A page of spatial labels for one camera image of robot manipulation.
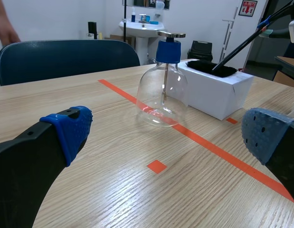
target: blue bottle cap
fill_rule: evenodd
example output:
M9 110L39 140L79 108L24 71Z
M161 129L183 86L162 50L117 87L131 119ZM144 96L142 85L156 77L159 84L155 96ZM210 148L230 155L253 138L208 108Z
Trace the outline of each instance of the blue bottle cap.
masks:
M173 38L160 40L157 47L157 62L177 64L181 61L181 42Z

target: person's hand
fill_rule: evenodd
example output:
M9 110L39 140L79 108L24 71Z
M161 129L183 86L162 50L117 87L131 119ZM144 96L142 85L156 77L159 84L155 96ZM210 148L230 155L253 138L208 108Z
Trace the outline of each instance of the person's hand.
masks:
M0 15L0 40L3 46L20 42L20 39L5 15Z

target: trash bin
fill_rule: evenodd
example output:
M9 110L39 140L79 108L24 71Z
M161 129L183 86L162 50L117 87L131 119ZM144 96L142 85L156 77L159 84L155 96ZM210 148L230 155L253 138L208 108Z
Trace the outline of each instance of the trash bin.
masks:
M191 49L187 53L187 57L212 61L213 60L212 49L213 49L212 43L208 43L204 41L193 41Z

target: wall sign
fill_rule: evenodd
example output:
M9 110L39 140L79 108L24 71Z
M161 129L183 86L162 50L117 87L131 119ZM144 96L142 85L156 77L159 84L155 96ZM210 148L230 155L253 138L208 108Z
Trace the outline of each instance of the wall sign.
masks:
M243 0L239 15L252 17L254 15L254 11L257 5L257 1Z

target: white sink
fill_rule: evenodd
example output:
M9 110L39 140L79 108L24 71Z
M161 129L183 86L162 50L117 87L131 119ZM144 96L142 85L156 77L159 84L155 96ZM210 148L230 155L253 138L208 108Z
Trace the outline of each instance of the white sink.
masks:
M124 30L124 23L121 21L119 24L121 30ZM136 52L141 65L147 64L148 56L148 39L152 37L158 37L157 31L164 30L165 27L162 22L158 25L131 22L127 20L126 30L127 35L136 37Z
M121 21L119 27L123 30L124 23ZM151 38L157 37L157 30L164 30L165 27L162 22L158 25L144 24L139 22L131 22L127 20L126 23L127 33L134 37Z

